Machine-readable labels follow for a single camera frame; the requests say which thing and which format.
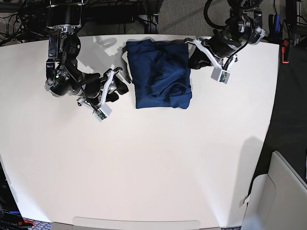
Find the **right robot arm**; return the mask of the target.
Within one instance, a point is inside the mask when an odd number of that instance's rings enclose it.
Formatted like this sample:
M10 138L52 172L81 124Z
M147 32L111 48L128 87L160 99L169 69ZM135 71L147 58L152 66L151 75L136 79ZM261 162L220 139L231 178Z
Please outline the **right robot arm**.
M81 41L77 33L82 27L85 3L83 0L52 0L47 15L49 34L46 61L45 89L56 97L66 94L77 96L77 104L93 111L103 120L112 110L107 102L114 102L129 90L117 77L121 67L105 73L84 73L78 70L77 56Z

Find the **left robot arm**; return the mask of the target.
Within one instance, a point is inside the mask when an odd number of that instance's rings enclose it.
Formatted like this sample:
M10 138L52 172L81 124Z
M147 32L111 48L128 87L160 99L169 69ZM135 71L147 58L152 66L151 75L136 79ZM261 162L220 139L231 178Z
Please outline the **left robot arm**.
M213 28L210 39L185 39L195 46L194 53L188 60L190 69L214 66L214 61L221 69L228 70L231 63L237 61L237 54L248 44L255 45L265 36L262 27L260 0L229 0L230 17L225 25L214 24L208 15L211 0L206 1L203 15L206 23Z

